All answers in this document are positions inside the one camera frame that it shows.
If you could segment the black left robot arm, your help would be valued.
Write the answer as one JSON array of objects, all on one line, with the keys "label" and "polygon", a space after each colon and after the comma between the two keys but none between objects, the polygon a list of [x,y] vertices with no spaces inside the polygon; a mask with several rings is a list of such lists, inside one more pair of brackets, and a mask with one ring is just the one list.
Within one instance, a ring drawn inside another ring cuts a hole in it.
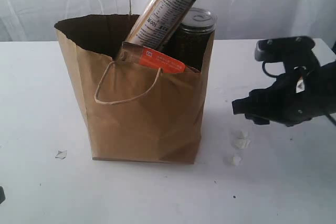
[{"label": "black left robot arm", "polygon": [[2,204],[6,199],[4,188],[0,186],[0,204]]}]

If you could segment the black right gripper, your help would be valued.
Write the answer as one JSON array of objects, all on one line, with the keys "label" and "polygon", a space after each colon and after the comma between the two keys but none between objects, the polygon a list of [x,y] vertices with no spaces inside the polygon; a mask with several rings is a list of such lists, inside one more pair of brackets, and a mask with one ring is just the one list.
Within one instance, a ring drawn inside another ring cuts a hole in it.
[{"label": "black right gripper", "polygon": [[294,126],[318,116],[335,125],[331,116],[335,113],[335,61],[310,72],[299,67],[281,74],[270,87],[234,100],[232,110],[233,115],[243,114],[256,125]]}]

